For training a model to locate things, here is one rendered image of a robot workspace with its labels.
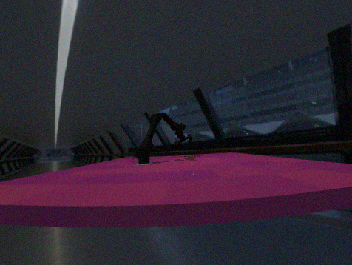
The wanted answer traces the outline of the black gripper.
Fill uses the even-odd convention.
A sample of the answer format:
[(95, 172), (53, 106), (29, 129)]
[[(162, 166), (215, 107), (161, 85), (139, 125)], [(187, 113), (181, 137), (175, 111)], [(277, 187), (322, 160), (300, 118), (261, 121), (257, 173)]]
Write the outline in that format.
[(180, 141), (175, 141), (175, 146), (182, 148), (182, 146), (180, 145), (180, 143), (183, 142), (183, 141), (185, 141), (186, 139), (189, 139), (189, 142), (191, 143), (191, 141), (192, 141), (192, 139), (193, 139), (192, 135), (189, 134), (189, 135), (187, 135), (187, 136), (188, 136), (188, 137), (186, 137), (186, 138), (185, 138), (184, 135), (182, 135), (181, 137), (178, 137), (178, 138), (180, 139)]

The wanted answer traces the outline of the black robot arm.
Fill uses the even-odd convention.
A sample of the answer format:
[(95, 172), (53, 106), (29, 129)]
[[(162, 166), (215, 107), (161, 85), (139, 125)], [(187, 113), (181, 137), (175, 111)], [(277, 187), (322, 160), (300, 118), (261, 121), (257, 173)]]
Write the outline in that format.
[(155, 113), (151, 115), (150, 121), (151, 124), (149, 126), (148, 132), (146, 134), (145, 139), (141, 142), (138, 150), (136, 151), (136, 155), (138, 155), (138, 161), (139, 164), (148, 164), (149, 163), (149, 154), (152, 150), (153, 143), (152, 143), (152, 138), (155, 133), (156, 126), (160, 122), (160, 120), (163, 119), (168, 125), (170, 125), (171, 129), (173, 131), (177, 130), (175, 132), (175, 135), (177, 137), (181, 137), (183, 135), (183, 131), (186, 127), (186, 125), (180, 123), (180, 125), (176, 122), (173, 122), (173, 120), (168, 117), (166, 113)]

